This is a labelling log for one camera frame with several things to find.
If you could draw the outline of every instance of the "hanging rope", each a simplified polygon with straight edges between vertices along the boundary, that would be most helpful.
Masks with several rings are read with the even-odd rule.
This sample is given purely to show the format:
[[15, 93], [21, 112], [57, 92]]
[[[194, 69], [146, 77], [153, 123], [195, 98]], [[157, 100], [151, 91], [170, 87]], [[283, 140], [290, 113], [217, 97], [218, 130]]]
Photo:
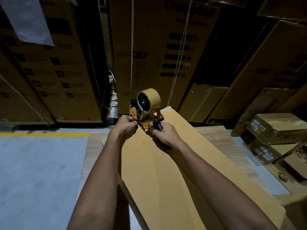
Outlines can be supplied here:
[[134, 0], [132, 0], [131, 5], [131, 69], [130, 69], [130, 99], [129, 99], [129, 116], [130, 113], [130, 100], [131, 100], [131, 90], [132, 90], [132, 63], [133, 63], [133, 22], [134, 22]]
[[9, 86], [11, 87], [25, 102], [26, 104], [29, 105], [29, 107], [31, 107], [33, 109], [33, 111], [47, 124], [49, 125], [49, 123], [43, 118], [43, 116], [40, 115], [40, 113], [21, 95], [21, 93], [19, 93], [9, 82], [7, 82], [6, 79], [4, 79], [4, 77], [2, 77], [2, 75], [0, 74], [0, 78]]
[[169, 103], [171, 101], [173, 91], [174, 91], [174, 88], [175, 88], [176, 79], [177, 79], [179, 68], [180, 68], [180, 64], [181, 64], [181, 61], [182, 61], [182, 55], [183, 55], [183, 50], [184, 50], [184, 47], [185, 47], [185, 39], [186, 39], [186, 36], [187, 36], [188, 21], [189, 21], [189, 15], [190, 15], [190, 9], [191, 9], [192, 2], [193, 2], [193, 0], [190, 0], [187, 18], [185, 20], [185, 28], [183, 30], [180, 48], [179, 48], [179, 53], [178, 53], [178, 58], [177, 58], [177, 63], [176, 63], [176, 67], [175, 67], [175, 73], [174, 73], [173, 83], [172, 83], [172, 87], [171, 87], [171, 92], [169, 94], [169, 100], [167, 101], [167, 106], [169, 106]]

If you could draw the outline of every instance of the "forearm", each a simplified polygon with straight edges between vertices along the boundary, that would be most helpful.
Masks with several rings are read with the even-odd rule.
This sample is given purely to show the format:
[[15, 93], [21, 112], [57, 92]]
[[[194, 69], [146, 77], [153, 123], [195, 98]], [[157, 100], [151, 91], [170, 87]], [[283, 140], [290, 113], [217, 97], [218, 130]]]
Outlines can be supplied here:
[[226, 229], [277, 229], [235, 184], [196, 154], [185, 142], [171, 156], [186, 172]]
[[119, 136], [110, 132], [80, 193], [67, 229], [113, 229]]

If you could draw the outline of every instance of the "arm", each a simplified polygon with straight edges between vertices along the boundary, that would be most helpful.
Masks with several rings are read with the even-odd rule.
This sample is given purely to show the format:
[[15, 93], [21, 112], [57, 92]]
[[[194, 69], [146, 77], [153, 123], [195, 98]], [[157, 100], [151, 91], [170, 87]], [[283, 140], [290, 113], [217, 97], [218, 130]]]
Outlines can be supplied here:
[[123, 115], [110, 131], [80, 193], [67, 229], [113, 229], [116, 198], [119, 143], [138, 123]]
[[163, 131], [154, 130], [153, 135], [173, 148], [172, 158], [200, 189], [227, 230], [277, 229], [242, 190], [195, 153], [173, 125], [162, 126]]

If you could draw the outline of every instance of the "yellow floor line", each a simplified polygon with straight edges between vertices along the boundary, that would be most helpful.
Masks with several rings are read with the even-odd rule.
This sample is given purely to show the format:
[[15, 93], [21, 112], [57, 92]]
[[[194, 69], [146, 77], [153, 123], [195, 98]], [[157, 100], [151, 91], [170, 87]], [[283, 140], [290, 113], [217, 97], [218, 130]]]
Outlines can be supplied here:
[[23, 137], [88, 137], [91, 134], [99, 133], [57, 133], [57, 132], [47, 132], [47, 133], [23, 133], [23, 132], [2, 132], [0, 137], [4, 136], [23, 136]]

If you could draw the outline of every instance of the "concrete floor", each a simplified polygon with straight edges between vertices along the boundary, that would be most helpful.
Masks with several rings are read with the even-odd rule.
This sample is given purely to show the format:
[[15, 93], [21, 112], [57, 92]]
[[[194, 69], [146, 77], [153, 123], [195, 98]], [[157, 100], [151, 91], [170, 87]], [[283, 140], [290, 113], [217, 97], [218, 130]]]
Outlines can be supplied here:
[[[56, 132], [107, 133], [110, 129]], [[234, 137], [234, 141], [271, 194], [289, 193], [242, 145], [241, 138]], [[66, 229], [86, 145], [87, 137], [0, 137], [0, 229]], [[135, 221], [131, 229], [140, 229]]]

